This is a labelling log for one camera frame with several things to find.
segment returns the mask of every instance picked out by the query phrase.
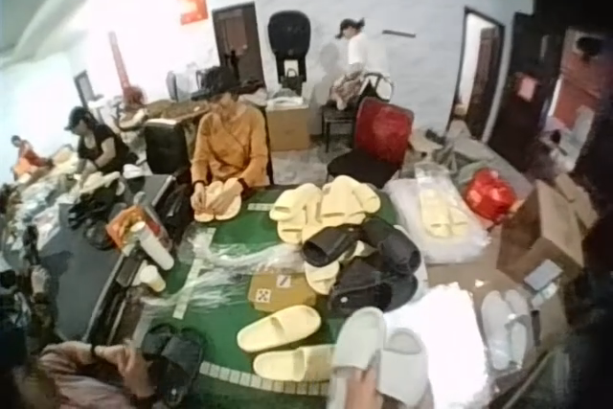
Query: box label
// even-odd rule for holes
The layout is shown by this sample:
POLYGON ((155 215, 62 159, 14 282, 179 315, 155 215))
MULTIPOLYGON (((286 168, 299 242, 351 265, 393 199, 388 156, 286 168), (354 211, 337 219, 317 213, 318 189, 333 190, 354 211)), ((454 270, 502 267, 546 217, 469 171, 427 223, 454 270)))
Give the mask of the box label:
POLYGON ((524 283, 535 291, 540 291, 562 274, 562 268, 549 259, 543 261, 525 279, 524 283))

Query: woman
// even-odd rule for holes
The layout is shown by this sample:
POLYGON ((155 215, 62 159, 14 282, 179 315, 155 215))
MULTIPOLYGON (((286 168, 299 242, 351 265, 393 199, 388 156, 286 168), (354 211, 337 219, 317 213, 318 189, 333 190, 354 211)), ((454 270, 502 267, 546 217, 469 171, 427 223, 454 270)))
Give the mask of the woman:
POLYGON ((392 98, 392 84, 384 50, 362 32, 364 19, 344 19, 336 38, 346 38, 349 69, 330 90, 330 97, 339 110, 347 108, 369 83, 383 101, 392 98))
POLYGON ((268 184, 268 147, 264 117, 238 99, 238 80, 232 70, 213 67, 202 78, 211 112, 200 121, 192 161, 192 207, 197 214, 223 214, 240 194, 268 184), (238 179, 236 185, 211 203, 206 186, 238 179))
POLYGON ((83 184, 95 171, 102 174, 122 172, 124 165, 136 163, 136 155, 107 125, 99 123, 84 107, 75 107, 68 119, 66 129, 79 136, 77 155, 81 160, 78 171, 83 184))
POLYGON ((41 167, 51 167, 53 162, 47 158, 40 157, 34 152, 32 145, 25 139, 14 135, 11 143, 17 148, 17 162, 12 167, 15 179, 25 173, 32 173, 41 167))

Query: wall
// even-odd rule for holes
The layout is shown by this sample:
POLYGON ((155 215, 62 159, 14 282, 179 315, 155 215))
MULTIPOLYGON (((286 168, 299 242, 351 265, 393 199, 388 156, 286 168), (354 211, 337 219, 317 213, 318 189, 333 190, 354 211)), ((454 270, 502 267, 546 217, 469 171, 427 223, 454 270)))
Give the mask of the wall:
MULTIPOLYGON (((325 100, 330 76, 338 73, 339 67, 346 62, 346 45, 333 39, 340 20, 365 17, 366 31, 380 38, 388 53, 396 83, 393 102, 414 110, 416 125, 443 129, 457 83, 465 6, 507 26, 500 70, 505 76, 513 14, 516 11, 532 12, 533 0, 258 0, 266 82, 277 86, 274 58, 266 32, 268 18, 274 12, 301 10, 310 18, 312 38, 307 56, 305 93, 311 96, 311 103, 325 100), (415 33, 417 38, 379 37, 383 29, 415 33)), ((487 136, 503 84, 504 79, 499 79, 487 136)))
POLYGON ((17 153, 10 142, 13 134, 28 139, 41 155, 74 143, 74 136, 63 128, 70 109, 80 102, 65 54, 3 69, 0 101, 0 182, 12 181, 10 168, 17 153))
POLYGON ((477 59, 479 58, 479 49, 481 46, 481 31, 486 28, 491 28, 492 26, 490 22, 480 18, 476 14, 470 13, 466 17, 465 50, 459 89, 460 101, 462 104, 468 105, 470 102, 472 86, 475 82, 475 74, 477 73, 477 59))
MULTIPOLYGON (((211 15, 215 9, 253 1, 207 0, 207 5, 211 15)), ((117 33, 130 82, 143 87, 151 101, 168 97, 168 71, 183 72, 188 64, 206 68, 219 63, 211 16, 181 26, 176 0, 121 0, 116 7, 101 10, 114 18, 112 28, 117 33)), ((96 92, 105 96, 119 94, 108 39, 95 30, 95 25, 70 55, 72 62, 85 65, 96 92)))

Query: black slide sandal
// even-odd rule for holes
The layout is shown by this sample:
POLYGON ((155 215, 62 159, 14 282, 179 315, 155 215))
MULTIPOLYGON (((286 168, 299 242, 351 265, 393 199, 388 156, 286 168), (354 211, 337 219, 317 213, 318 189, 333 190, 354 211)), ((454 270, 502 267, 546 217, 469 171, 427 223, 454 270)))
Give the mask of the black slide sandal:
POLYGON ((166 369, 158 384, 158 394, 169 407, 178 407, 192 388, 200 372, 206 345, 202 336, 193 329, 182 329, 164 348, 166 369))

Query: hand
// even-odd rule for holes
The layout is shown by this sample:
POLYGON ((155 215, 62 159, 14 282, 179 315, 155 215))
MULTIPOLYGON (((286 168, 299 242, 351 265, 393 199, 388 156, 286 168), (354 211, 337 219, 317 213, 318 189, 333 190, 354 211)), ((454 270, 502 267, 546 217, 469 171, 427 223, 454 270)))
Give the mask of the hand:
POLYGON ((150 397, 155 389, 149 380, 147 362, 131 344, 124 347, 124 350, 123 356, 118 354, 120 361, 117 370, 124 379, 125 387, 138 399, 150 397))
POLYGON ((223 215, 230 207, 232 202, 242 192, 242 186, 239 182, 233 184, 229 189, 226 189, 211 202, 211 211, 214 215, 223 215))
POLYGON ((49 285, 49 272, 42 265, 37 265, 32 270, 30 275, 30 283, 32 284, 32 293, 45 294, 47 292, 47 286, 49 285))
POLYGON ((376 369, 370 368, 365 373, 355 371, 347 381, 347 399, 345 409, 381 409, 383 396, 376 390, 376 369))
POLYGON ((207 206, 207 191, 204 185, 197 183, 192 194, 192 209, 197 213, 204 213, 207 206))
POLYGON ((104 361, 119 367, 125 361, 127 349, 125 345, 112 345, 110 347, 96 347, 96 355, 104 361))

